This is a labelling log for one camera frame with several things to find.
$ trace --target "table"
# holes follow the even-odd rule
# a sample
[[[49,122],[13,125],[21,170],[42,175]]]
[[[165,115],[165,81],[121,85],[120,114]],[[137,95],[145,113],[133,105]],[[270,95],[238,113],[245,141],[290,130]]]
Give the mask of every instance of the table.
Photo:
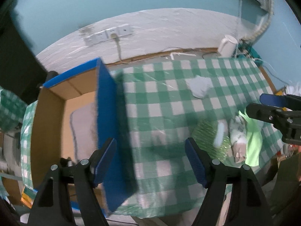
[[[115,214],[159,217],[200,207],[206,190],[196,182],[184,140],[201,118],[232,118],[262,93],[272,91],[252,60],[195,59],[158,62],[112,72],[117,83],[117,114],[124,167],[136,193]],[[214,88],[203,100],[192,96],[185,79],[210,77]],[[30,134],[36,103],[27,108],[21,131],[24,184],[32,188]],[[281,134],[265,123],[259,166],[281,149]],[[226,165],[237,166],[233,157]]]

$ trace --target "electrical outlet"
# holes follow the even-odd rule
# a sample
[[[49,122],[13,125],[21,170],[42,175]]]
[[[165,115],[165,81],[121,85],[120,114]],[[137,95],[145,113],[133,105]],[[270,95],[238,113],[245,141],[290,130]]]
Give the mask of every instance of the electrical outlet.
[[[112,39],[112,37],[111,37],[112,34],[116,34],[117,36],[119,36],[117,27],[112,27],[112,28],[106,29],[106,34],[108,35],[109,40]]]
[[[86,46],[93,46],[97,44],[95,35],[90,35],[84,37],[84,42]]]
[[[108,40],[108,36],[106,35],[105,31],[96,32],[94,36],[95,36],[96,43],[100,43]]]
[[[118,26],[118,32],[119,32],[119,36],[132,34],[132,30],[129,24]]]

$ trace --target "cardboard box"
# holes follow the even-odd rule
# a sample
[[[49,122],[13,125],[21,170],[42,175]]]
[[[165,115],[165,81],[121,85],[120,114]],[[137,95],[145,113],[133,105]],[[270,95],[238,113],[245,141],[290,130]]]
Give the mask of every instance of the cardboard box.
[[[98,109],[98,148],[109,137],[117,140],[117,152],[101,184],[103,191],[96,192],[100,206],[109,214],[129,195],[122,175],[118,148],[116,84],[101,59],[81,64],[43,85],[31,135],[31,174],[33,186],[37,188],[50,166],[59,164],[61,157],[71,157],[74,160],[70,114],[94,101],[97,102]]]
[[[22,205],[19,182],[6,177],[0,177],[0,179],[2,179],[3,186],[8,193],[8,200],[10,203],[13,205]]]

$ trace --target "blue cardboard panel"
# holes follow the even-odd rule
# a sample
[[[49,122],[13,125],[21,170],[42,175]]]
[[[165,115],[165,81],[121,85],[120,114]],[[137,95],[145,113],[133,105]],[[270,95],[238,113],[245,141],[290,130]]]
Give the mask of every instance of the blue cardboard panel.
[[[128,198],[126,183],[122,174],[120,145],[118,145],[116,83],[101,61],[97,62],[97,66],[99,67],[97,85],[98,148],[102,147],[107,138],[117,140],[117,150],[103,182],[108,209],[113,212]]]
[[[61,74],[59,74],[58,76],[50,79],[49,81],[45,82],[43,84],[44,87],[46,88],[51,88],[57,84],[59,84],[60,82],[62,81],[65,81],[71,77],[74,77],[80,73],[83,73],[85,71],[88,71],[88,70],[91,70],[91,69],[94,69],[96,66],[97,66],[97,62],[98,61],[101,61],[100,58],[95,58],[95,59],[92,59],[90,61],[87,61],[83,64],[80,64],[70,70],[67,70]]]

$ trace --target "white kettle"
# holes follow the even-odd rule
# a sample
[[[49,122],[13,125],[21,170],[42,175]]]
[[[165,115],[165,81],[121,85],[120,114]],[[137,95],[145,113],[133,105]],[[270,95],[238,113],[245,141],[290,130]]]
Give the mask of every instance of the white kettle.
[[[236,48],[237,43],[237,40],[233,36],[225,35],[217,51],[221,57],[230,58]]]

